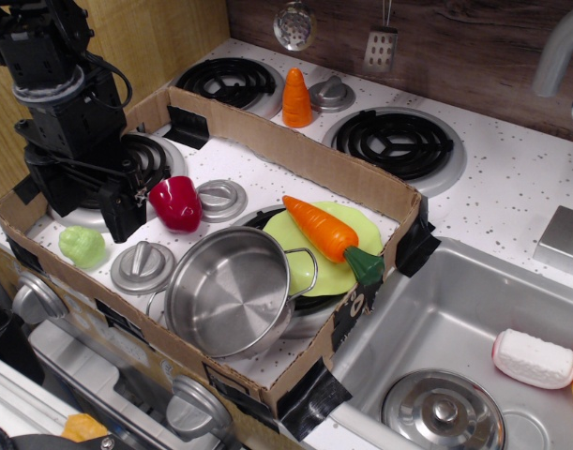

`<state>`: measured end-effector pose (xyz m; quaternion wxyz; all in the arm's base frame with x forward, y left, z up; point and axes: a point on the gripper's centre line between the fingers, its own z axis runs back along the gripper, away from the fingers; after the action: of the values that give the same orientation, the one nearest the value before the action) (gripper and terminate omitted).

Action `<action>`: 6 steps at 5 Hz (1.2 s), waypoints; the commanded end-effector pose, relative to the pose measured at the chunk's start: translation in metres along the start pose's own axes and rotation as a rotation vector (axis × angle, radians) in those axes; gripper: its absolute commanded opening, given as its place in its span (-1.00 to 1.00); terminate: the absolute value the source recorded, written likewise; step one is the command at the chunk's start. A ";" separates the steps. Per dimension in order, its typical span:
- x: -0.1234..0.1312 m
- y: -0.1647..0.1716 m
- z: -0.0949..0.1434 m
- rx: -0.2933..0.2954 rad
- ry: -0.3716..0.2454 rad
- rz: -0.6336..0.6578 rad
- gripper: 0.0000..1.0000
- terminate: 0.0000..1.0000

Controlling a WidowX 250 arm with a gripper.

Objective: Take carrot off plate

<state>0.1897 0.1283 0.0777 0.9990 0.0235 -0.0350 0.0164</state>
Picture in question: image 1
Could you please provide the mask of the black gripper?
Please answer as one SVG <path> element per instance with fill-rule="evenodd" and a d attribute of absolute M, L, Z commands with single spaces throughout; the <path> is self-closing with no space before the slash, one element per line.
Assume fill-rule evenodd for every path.
<path fill-rule="evenodd" d="M 146 222 L 144 188 L 122 141 L 124 119 L 28 119 L 24 160 L 49 205 L 64 217 L 95 199 L 115 243 Z"/>

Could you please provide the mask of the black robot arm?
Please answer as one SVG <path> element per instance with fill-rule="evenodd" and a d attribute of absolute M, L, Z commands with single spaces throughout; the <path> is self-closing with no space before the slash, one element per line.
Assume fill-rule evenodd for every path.
<path fill-rule="evenodd" d="M 94 201 L 114 242 L 146 220 L 144 181 L 121 142 L 122 73 L 88 50 L 94 35 L 73 1 L 0 1 L 0 65 L 31 116 L 15 130 L 24 161 L 49 206 L 65 217 Z"/>

